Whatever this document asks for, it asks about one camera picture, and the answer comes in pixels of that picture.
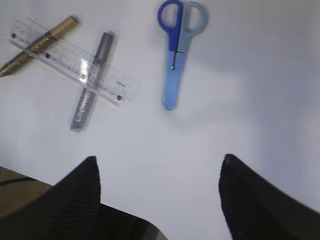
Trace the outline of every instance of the blue scissors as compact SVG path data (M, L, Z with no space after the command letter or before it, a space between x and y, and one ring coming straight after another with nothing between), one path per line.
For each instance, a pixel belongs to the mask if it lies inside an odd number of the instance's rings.
M169 27L162 20L162 13L170 4L177 5L177 18L174 27ZM200 13L200 23L194 29L188 29L188 8L196 8ZM197 2L189 1L183 4L179 0L167 0L159 8L158 23L169 36L169 51L167 56L166 80L164 86L163 106L171 111L176 107L180 78L184 69L187 51L194 35L202 32L208 22L205 9Z

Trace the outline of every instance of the clear plastic ruler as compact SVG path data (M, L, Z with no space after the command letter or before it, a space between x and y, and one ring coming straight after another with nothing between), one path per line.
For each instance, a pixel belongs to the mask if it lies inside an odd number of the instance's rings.
M41 54L35 54L26 49L47 31L47 29L29 18L23 21L16 20L10 33L9 41L82 87L89 89L98 96L120 107L128 96L130 89L133 88L134 80L107 66L104 70L106 72L104 74L105 78L101 80L98 88L90 87L87 85L88 73L90 70L92 72L93 68L98 67L92 64L94 57L77 46L64 39L60 39Z

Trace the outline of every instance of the ribbed texture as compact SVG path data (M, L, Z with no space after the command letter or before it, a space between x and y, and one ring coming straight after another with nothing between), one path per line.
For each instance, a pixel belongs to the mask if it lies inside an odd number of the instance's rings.
M100 193L98 169L87 167L66 205L40 240L91 239L100 207Z
M88 157L41 197L8 216L1 240L92 239L100 194L96 157Z
M270 214L239 172L225 160L219 181L221 207L232 239L297 240Z

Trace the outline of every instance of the white table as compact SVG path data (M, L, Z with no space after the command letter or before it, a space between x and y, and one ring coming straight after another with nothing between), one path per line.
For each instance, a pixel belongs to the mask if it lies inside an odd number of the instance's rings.
M191 43L171 112L161 104L162 2L0 3L2 30L23 16L50 28L76 14L81 26L66 39L92 54L113 30L111 65L140 83L121 108L99 99L78 134L69 127L81 88L71 80L38 61L1 78L1 165L55 184L95 155L102 203L152 222L170 240L231 239L218 191L226 153L320 211L320 2L199 0L210 21ZM17 52L2 48L2 58Z

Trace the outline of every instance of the light blue handle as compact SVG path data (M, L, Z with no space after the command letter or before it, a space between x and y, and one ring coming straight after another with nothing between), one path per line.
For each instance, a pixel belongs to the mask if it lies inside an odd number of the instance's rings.
M188 29L189 15L188 8L196 8L200 13L200 23L195 29ZM188 51L191 39L194 35L201 33L207 26L208 15L206 10L197 2L189 1L184 4L181 21L180 37L178 43L178 52L186 53Z

